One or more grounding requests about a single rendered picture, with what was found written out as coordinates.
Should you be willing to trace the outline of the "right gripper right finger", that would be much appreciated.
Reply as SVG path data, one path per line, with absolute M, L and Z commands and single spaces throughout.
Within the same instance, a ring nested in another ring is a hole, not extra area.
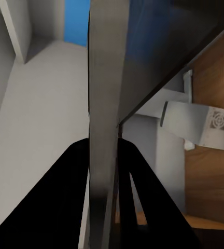
M 150 231 L 138 228 L 130 173 Z M 121 249 L 203 249 L 141 152 L 121 138 L 118 138 L 118 180 Z

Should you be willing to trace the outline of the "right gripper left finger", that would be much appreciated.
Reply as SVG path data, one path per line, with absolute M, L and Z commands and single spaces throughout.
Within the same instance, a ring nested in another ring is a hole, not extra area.
M 74 142 L 0 225 L 0 249 L 78 249 L 89 138 Z

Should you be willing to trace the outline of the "keyboard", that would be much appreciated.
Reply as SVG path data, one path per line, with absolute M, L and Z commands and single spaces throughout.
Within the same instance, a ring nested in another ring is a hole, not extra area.
M 130 0 L 90 0 L 88 23 L 91 249 L 101 249 L 120 99 Z

